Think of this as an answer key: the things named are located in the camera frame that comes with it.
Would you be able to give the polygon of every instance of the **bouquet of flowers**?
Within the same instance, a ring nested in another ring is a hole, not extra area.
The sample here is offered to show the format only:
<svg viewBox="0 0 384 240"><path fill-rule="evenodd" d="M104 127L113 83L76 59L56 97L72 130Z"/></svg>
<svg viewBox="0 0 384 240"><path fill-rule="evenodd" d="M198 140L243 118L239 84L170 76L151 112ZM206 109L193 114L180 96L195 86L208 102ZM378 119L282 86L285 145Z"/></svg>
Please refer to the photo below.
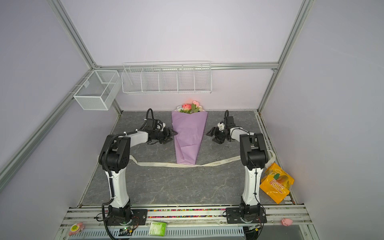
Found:
<svg viewBox="0 0 384 240"><path fill-rule="evenodd" d="M192 104L184 104L177 107L175 111L181 112L181 113L198 113L203 112L203 107L199 105L199 102L193 101Z"/></svg>
<svg viewBox="0 0 384 240"><path fill-rule="evenodd" d="M192 165L196 163L207 116L208 112L196 101L180 105L172 112L173 129L178 132L175 136L177 163Z"/></svg>

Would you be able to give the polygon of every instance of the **white wire basket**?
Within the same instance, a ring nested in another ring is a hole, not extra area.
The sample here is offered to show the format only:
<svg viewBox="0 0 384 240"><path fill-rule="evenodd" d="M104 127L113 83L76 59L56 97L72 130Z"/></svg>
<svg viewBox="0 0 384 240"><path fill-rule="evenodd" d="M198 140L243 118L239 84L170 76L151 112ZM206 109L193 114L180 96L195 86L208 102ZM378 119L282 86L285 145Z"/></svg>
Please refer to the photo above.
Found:
<svg viewBox="0 0 384 240"><path fill-rule="evenodd" d="M116 70L93 70L73 97L84 110L108 110L120 88Z"/></svg>
<svg viewBox="0 0 384 240"><path fill-rule="evenodd" d="M122 91L126 94L211 93L210 62L185 63L123 63Z"/></svg>

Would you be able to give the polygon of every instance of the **white wall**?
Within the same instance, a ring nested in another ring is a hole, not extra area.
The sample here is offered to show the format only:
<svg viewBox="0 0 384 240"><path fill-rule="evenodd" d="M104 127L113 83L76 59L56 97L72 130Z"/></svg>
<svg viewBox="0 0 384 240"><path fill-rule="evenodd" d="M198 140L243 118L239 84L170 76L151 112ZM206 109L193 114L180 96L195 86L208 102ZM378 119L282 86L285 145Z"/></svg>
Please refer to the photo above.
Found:
<svg viewBox="0 0 384 240"><path fill-rule="evenodd" d="M383 13L317 0L262 112L320 239L382 239Z"/></svg>
<svg viewBox="0 0 384 240"><path fill-rule="evenodd" d="M0 193L1 239L52 240L76 207L116 120L73 102Z"/></svg>
<svg viewBox="0 0 384 240"><path fill-rule="evenodd" d="M62 0L98 65L278 61L302 0Z"/></svg>
<svg viewBox="0 0 384 240"><path fill-rule="evenodd" d="M124 111L174 110L178 105L198 101L204 109L256 109L263 97L271 69L214 70L212 93L200 94L145 94L127 95L119 92L116 97Z"/></svg>
<svg viewBox="0 0 384 240"><path fill-rule="evenodd" d="M87 70L45 0L1 1L0 168Z"/></svg>

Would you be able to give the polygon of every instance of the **orange snack bag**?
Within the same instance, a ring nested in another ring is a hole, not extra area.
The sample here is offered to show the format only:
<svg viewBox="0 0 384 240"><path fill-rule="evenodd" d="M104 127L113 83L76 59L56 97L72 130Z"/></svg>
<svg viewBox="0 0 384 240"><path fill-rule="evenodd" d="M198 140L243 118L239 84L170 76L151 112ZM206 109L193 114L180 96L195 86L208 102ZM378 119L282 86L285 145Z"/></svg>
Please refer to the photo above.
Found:
<svg viewBox="0 0 384 240"><path fill-rule="evenodd" d="M260 188L279 204L288 194L295 180L284 172L276 163L265 171Z"/></svg>

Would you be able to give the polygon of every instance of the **pink flower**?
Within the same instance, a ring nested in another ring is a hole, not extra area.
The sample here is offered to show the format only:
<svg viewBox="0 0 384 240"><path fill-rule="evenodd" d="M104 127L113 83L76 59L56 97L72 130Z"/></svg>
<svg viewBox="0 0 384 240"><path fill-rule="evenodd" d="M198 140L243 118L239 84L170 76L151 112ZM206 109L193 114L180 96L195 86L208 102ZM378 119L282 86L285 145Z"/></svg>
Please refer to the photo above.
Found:
<svg viewBox="0 0 384 240"><path fill-rule="evenodd" d="M199 102L193 101L192 103L195 104L197 108L199 107Z"/></svg>
<svg viewBox="0 0 384 240"><path fill-rule="evenodd" d="M191 107L191 105L190 105L190 104L184 104L182 107L183 107L183 109L184 109L184 110L186 110L186 111L188 111L188 110L191 110L191 109L192 109L192 107Z"/></svg>

